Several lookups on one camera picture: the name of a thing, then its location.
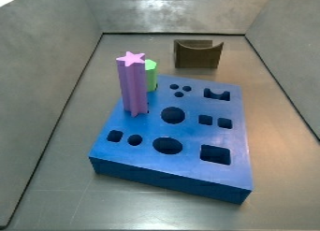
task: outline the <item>gray floor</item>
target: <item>gray floor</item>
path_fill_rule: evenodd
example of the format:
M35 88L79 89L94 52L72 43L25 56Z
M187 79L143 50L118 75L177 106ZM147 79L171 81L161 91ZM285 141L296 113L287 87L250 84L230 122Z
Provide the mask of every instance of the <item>gray floor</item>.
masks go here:
M175 69L174 39L225 42L217 70ZM254 191L238 206L95 175L90 147L120 97L115 58L241 86ZM319 229L320 146L244 36L103 36L8 230Z
M106 33L245 34L268 0L86 0Z

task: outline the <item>circular hole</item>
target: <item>circular hole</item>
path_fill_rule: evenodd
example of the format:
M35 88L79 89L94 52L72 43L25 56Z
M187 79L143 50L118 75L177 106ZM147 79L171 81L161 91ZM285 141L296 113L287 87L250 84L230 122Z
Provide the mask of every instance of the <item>circular hole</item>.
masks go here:
M163 154L177 154L182 151L182 144L170 137L159 137L154 140L155 150Z
M142 143L142 137L139 135L133 135L127 139L127 143L133 146L138 146Z
M182 92L175 92L175 97L183 97L183 93Z
M166 108L161 113L162 119L167 123L181 123L185 120L185 112L181 108Z
M189 85L186 85L186 86L182 87L182 90L185 92L190 92L191 91L191 87Z
M179 87L179 86L178 86L177 84L171 84L171 85L170 85L170 88L171 88L173 90L175 90L178 87Z

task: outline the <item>green block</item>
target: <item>green block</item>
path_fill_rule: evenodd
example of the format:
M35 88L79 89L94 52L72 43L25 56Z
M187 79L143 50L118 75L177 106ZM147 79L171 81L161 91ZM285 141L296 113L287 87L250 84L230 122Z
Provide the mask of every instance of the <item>green block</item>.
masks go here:
M146 72L146 86L147 92L155 91L157 88L157 62L153 60L145 60L145 72Z

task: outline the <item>gray wall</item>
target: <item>gray wall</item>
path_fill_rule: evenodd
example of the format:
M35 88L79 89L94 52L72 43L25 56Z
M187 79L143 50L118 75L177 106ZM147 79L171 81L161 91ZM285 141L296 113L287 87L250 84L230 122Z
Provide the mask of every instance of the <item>gray wall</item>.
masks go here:
M320 138L319 14L320 0L270 0L246 37Z
M245 34L268 0L86 0L106 33Z
M84 0L15 0L0 7L0 227L100 35Z

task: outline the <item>star-shaped top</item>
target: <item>star-shaped top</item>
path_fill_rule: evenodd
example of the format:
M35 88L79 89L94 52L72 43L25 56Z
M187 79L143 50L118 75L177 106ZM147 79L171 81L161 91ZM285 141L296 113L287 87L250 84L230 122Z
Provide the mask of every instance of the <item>star-shaped top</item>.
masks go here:
M123 61L125 66L131 66L134 63L145 64L145 53L134 54L130 51L126 52L123 57L116 58L116 61Z

